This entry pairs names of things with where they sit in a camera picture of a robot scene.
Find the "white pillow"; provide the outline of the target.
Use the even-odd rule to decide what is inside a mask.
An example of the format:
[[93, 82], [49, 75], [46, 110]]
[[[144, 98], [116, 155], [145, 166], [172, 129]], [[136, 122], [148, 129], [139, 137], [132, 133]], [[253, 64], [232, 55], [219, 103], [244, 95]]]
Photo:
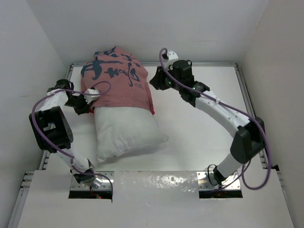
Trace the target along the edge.
[[94, 117], [99, 162], [130, 152], [154, 149], [169, 139], [146, 109], [98, 107], [94, 110]]

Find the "red patterned pillowcase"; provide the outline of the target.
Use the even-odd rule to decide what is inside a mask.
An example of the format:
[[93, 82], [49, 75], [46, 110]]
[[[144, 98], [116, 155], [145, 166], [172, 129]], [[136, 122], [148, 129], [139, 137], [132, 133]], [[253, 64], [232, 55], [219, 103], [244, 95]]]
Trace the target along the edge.
[[136, 107], [154, 114], [148, 72], [132, 54], [119, 47], [95, 52], [94, 60], [81, 69], [81, 91], [110, 90], [91, 105], [97, 107]]

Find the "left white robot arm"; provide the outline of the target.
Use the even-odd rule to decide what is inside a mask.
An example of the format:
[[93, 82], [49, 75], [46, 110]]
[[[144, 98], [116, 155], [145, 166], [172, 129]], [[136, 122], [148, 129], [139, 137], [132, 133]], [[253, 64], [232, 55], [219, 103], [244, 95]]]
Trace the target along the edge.
[[77, 115], [90, 112], [90, 104], [83, 94], [74, 95], [74, 84], [60, 79], [47, 91], [43, 105], [29, 115], [36, 141], [40, 149], [60, 157], [70, 168], [79, 184], [93, 186], [96, 180], [91, 162], [72, 145], [72, 130], [62, 111], [72, 107]]

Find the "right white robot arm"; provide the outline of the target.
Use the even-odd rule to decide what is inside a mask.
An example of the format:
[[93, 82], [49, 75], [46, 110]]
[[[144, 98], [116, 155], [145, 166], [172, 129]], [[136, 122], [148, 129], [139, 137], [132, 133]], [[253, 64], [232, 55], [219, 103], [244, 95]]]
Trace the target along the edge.
[[213, 169], [211, 184], [220, 185], [265, 148], [263, 120], [251, 120], [246, 113], [230, 108], [207, 85], [196, 81], [191, 61], [177, 60], [167, 69], [158, 66], [150, 84], [156, 90], [175, 89], [185, 102], [208, 114], [232, 136], [230, 152]]

